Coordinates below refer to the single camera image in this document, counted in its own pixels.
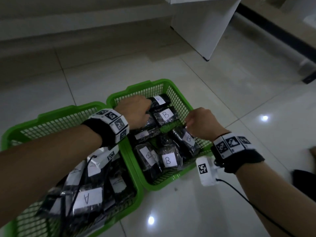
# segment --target person's left hand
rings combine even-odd
[[[150,105],[151,100],[141,95],[134,95],[122,99],[115,110],[124,115],[130,130],[134,130],[146,125],[149,119],[149,114],[146,114],[146,111],[149,110]]]

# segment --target white tracking device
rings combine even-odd
[[[195,160],[195,163],[197,165],[197,171],[203,186],[212,186],[218,183],[216,180],[218,178],[218,167],[214,165],[214,162],[211,162],[210,165],[208,162],[208,157],[201,156]]]

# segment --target person's foot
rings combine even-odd
[[[316,146],[309,149],[309,152],[312,154],[312,156],[316,159]]]

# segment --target hand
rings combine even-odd
[[[218,123],[210,110],[203,107],[190,111],[184,121],[190,134],[212,142],[220,135],[230,132]]]
[[[149,110],[150,105],[151,100],[141,95],[135,95],[122,99],[115,110],[124,115],[130,129],[134,130],[146,125],[149,119],[146,111]]]

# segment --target person's right forearm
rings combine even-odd
[[[248,199],[294,236],[316,233],[316,203],[287,183],[264,162],[244,164],[236,176]],[[269,234],[288,236],[257,212]]]

